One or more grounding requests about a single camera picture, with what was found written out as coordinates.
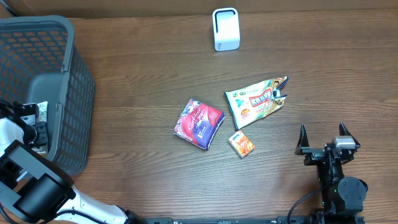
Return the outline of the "yellow wet wipes pack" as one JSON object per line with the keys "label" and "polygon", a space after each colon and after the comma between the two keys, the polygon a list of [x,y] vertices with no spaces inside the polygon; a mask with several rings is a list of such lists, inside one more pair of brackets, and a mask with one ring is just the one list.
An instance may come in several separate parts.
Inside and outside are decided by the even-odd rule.
{"label": "yellow wet wipes pack", "polygon": [[283,107],[287,95],[281,94],[280,90],[288,80],[288,76],[277,77],[224,92],[236,130],[265,118]]}

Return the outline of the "Kleenex tissue pack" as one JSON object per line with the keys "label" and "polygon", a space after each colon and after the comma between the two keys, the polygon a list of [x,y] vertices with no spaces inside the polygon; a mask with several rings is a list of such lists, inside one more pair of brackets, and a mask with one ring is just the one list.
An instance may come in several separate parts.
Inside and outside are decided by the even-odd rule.
{"label": "Kleenex tissue pack", "polygon": [[248,137],[241,131],[236,131],[229,139],[228,142],[236,151],[240,158],[245,158],[254,149],[255,145],[248,139]]}

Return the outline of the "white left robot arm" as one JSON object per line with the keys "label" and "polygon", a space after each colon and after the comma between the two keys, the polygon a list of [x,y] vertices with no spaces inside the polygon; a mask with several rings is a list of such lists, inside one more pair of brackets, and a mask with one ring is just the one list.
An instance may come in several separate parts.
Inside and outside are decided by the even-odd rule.
{"label": "white left robot arm", "polygon": [[24,105],[1,101],[1,215],[27,223],[144,223],[138,215],[81,193],[73,179],[32,146],[39,130],[21,119]]}

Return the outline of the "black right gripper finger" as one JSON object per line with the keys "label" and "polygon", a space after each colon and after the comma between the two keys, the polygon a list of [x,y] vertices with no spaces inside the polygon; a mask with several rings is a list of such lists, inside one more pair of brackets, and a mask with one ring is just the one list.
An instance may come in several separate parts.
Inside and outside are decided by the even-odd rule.
{"label": "black right gripper finger", "polygon": [[355,137],[348,131],[347,127],[344,125],[344,123],[339,124],[339,132],[340,136],[349,136],[353,139],[355,143],[355,148],[360,148],[361,145],[360,143],[355,139]]}
{"label": "black right gripper finger", "polygon": [[302,124],[300,127],[300,137],[298,139],[298,143],[295,149],[295,155],[305,155],[309,152],[310,146],[308,142],[307,132],[305,129],[305,125]]}

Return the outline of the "red Carefree pad pack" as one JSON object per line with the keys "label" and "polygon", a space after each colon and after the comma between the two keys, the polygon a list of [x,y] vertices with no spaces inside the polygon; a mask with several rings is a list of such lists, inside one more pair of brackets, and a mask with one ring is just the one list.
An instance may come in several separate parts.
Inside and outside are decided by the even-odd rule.
{"label": "red Carefree pad pack", "polygon": [[223,111],[190,99],[174,127],[174,134],[201,149],[208,150],[223,120]]}

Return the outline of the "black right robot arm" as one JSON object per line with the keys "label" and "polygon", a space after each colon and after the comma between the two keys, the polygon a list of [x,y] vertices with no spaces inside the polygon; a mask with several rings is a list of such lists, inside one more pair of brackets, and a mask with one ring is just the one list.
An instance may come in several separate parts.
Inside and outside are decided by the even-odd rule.
{"label": "black right robot arm", "polygon": [[354,159],[361,147],[343,123],[339,124],[339,135],[323,148],[311,148],[304,125],[300,127],[295,154],[303,156],[306,166],[317,167],[320,188],[298,200],[287,215],[287,223],[292,221],[292,212],[301,202],[319,193],[322,209],[311,211],[302,223],[364,223],[358,217],[363,211],[368,185],[355,177],[346,177],[343,165]]}

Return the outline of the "white Pantene shampoo tube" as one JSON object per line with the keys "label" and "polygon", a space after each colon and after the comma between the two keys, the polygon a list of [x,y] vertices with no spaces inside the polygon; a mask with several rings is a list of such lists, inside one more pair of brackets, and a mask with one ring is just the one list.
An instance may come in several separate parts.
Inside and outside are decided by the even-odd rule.
{"label": "white Pantene shampoo tube", "polygon": [[[36,122],[47,122],[48,102],[43,101],[41,103],[37,103],[37,106],[39,107],[39,116],[37,117]],[[39,147],[33,147],[32,150],[44,157],[47,156],[49,151],[47,144]]]}

